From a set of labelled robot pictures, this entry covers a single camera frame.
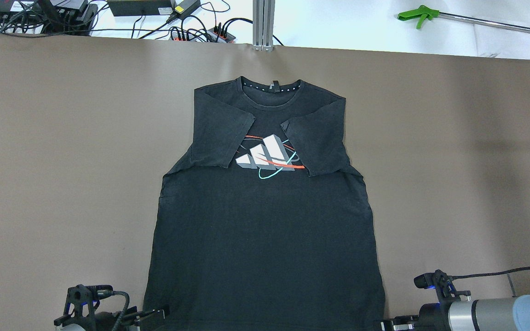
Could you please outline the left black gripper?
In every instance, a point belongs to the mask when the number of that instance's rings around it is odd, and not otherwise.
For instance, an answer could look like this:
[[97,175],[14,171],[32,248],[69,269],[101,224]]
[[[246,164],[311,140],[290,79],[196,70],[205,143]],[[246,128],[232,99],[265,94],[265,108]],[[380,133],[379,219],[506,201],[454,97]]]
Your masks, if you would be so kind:
[[[111,331],[121,311],[99,312],[95,314],[95,327],[97,331]],[[170,306],[143,310],[139,312],[126,311],[118,325],[117,331],[129,331],[135,325],[163,325],[170,314]]]

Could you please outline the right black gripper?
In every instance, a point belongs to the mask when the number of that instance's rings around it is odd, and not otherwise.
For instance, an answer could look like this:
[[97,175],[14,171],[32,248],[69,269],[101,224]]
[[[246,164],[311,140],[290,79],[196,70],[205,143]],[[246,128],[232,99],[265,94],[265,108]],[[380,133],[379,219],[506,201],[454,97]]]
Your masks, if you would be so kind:
[[450,331],[449,305],[424,304],[417,315],[383,319],[377,325],[381,331]]

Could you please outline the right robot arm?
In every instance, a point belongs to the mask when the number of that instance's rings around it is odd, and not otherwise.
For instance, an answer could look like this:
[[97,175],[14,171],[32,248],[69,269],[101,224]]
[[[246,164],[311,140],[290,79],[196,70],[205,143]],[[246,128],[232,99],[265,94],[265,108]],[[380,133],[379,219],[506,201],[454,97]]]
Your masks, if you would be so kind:
[[429,303],[417,315],[383,319],[378,331],[530,331],[530,295]]

